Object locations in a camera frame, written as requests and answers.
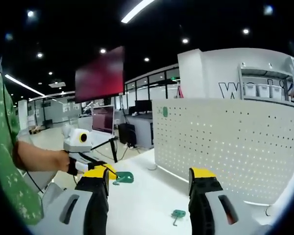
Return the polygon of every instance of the gray robot arm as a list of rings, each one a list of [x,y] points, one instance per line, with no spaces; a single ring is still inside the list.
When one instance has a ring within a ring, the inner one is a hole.
[[[190,169],[189,212],[193,235],[264,235],[250,208],[236,194],[223,190],[208,170]]]

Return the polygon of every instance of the white column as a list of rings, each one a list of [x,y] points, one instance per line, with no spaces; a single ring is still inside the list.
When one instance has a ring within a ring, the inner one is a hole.
[[[27,125],[27,100],[23,99],[18,103],[19,107],[19,122],[20,129],[24,130],[28,128]]]
[[[184,98],[206,97],[207,89],[203,78],[201,55],[199,49],[177,55]]]

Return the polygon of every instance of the monitor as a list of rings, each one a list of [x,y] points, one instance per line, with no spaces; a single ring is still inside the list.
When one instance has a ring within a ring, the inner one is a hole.
[[[114,133],[114,105],[95,107],[92,109],[93,130]]]
[[[135,107],[137,112],[152,111],[151,100],[136,100]]]
[[[75,73],[75,102],[102,99],[124,92],[123,47],[118,47]]]

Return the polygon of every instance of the computer monitor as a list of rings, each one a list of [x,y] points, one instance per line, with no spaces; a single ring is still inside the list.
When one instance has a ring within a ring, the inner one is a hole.
[[[93,127],[95,131],[113,135],[114,129],[114,106],[107,105],[92,109]]]
[[[151,100],[136,100],[135,101],[136,111],[139,112],[146,112],[152,111],[152,103]]]

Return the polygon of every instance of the black cable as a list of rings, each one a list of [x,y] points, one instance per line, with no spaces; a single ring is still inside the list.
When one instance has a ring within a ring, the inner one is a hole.
[[[76,179],[75,179],[75,176],[73,175],[73,180],[75,182],[75,184],[77,185],[77,182],[76,182]]]
[[[267,206],[267,208],[265,209],[265,214],[266,214],[266,216],[271,216],[271,215],[269,215],[269,214],[267,213],[269,207],[271,207],[271,205]]]
[[[125,153],[127,152],[128,149],[129,149],[129,147],[126,148],[126,150],[125,150],[124,153],[123,153],[123,156],[121,157],[121,159],[120,159],[119,161],[121,161],[121,160],[124,158]]]
[[[9,118],[8,118],[8,112],[6,110],[6,101],[5,101],[5,87],[4,87],[4,82],[3,82],[3,79],[2,79],[2,86],[3,86],[3,102],[4,102],[4,113],[5,113],[5,120],[6,120],[6,123],[7,123],[7,126],[8,126],[8,129],[9,129],[9,133],[10,133],[10,138],[11,138],[11,141],[12,141],[12,144],[13,144],[13,147],[15,145],[14,143],[14,140],[13,140],[13,137],[12,137],[12,130],[11,130],[11,126],[10,126],[10,123],[9,123]],[[28,174],[28,176],[30,177],[30,179],[32,180],[32,182],[34,183],[34,185],[39,189],[39,191],[41,193],[44,193],[40,187],[36,184],[36,182],[34,181],[34,179],[31,177],[31,175],[29,174],[28,170],[26,169],[26,166],[25,164],[23,163],[22,159],[20,159],[20,162],[21,164],[23,165],[23,168],[24,170],[26,171],[26,173]]]
[[[122,157],[121,157],[120,159],[118,159],[118,161],[121,161],[121,160],[124,158],[125,153],[127,152],[128,149],[129,149],[129,147],[126,148],[126,150],[124,151]],[[113,158],[110,158],[110,157],[104,155],[103,153],[100,153],[98,150],[96,150],[96,149],[94,149],[94,150],[95,150],[96,152],[98,152],[99,154],[101,154],[102,156],[104,156],[104,157],[106,157],[106,158],[109,158],[109,159],[111,159],[111,160],[114,160]]]
[[[121,109],[122,109],[122,112],[123,112],[123,116],[124,116],[124,119],[125,119],[125,123],[126,123],[126,124],[129,124],[128,119],[127,119],[127,117],[126,117],[126,115],[125,115],[124,105],[123,105],[123,98],[122,98],[122,97],[120,98],[120,101],[121,101]]]

